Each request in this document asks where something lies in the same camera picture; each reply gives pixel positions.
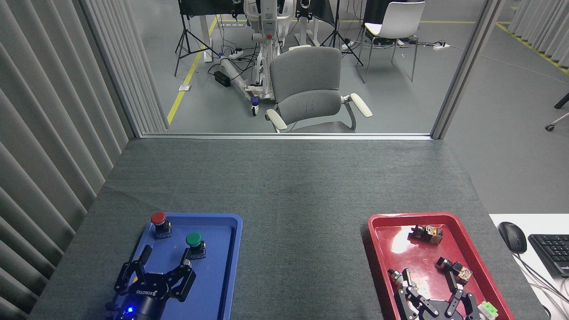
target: red tray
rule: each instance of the red tray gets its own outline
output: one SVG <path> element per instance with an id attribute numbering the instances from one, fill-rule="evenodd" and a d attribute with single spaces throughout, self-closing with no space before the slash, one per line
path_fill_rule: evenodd
<path id="1" fill-rule="evenodd" d="M 416 224 L 441 228 L 443 240 L 436 245 L 414 237 L 408 238 L 411 227 Z M 500 320 L 514 320 L 476 247 L 455 215 L 448 212 L 379 214 L 369 218 L 368 227 L 384 284 L 383 288 L 378 288 L 380 299 L 384 300 L 382 306 L 391 306 L 384 310 L 385 316 L 392 315 L 389 318 L 401 320 L 387 273 L 389 269 L 402 271 L 408 268 L 420 294 L 427 299 L 448 301 L 451 292 L 444 274 L 435 264 L 439 257 L 444 257 L 451 262 L 458 261 L 472 271 L 472 278 L 464 289 L 475 295 L 477 304 L 486 300 L 498 310 Z M 462 303 L 457 310 L 465 315 Z"/>

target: gray tabletop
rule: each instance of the gray tabletop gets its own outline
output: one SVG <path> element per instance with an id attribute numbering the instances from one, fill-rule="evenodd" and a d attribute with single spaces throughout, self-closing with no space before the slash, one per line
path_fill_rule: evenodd
<path id="1" fill-rule="evenodd" d="M 461 219 L 516 319 L 547 317 L 442 141 L 144 139 L 127 145 L 30 319 L 103 319 L 155 211 L 242 217 L 231 319 L 383 319 L 366 223 L 429 211 Z"/>

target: black keyboard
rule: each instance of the black keyboard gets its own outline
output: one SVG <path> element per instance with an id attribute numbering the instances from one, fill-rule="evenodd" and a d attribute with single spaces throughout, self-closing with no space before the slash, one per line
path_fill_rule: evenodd
<path id="1" fill-rule="evenodd" d="M 527 238 L 552 277 L 569 277 L 569 235 L 530 235 Z"/>

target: computer mouse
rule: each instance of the computer mouse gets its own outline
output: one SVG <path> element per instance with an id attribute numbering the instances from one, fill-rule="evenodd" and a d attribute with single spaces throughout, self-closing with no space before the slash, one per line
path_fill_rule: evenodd
<path id="1" fill-rule="evenodd" d="M 498 225 L 498 231 L 508 249 L 513 253 L 524 253 L 527 250 L 526 236 L 522 229 L 511 222 L 502 222 Z"/>

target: black robotic gripper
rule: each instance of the black robotic gripper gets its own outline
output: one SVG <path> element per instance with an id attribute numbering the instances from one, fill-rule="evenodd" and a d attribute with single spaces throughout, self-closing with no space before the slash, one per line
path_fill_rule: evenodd
<path id="1" fill-rule="evenodd" d="M 132 261 L 125 262 L 118 275 L 114 290 L 124 296 L 120 307 L 107 305 L 107 310 L 116 313 L 114 320 L 160 320 L 166 301 L 174 298 L 184 302 L 194 280 L 196 273 L 192 269 L 189 256 L 190 249 L 186 248 L 180 264 L 173 270 L 165 273 L 147 273 L 144 265 L 148 261 L 152 248 L 146 245 L 141 256 Z M 131 276 L 136 274 L 137 280 L 129 286 Z"/>

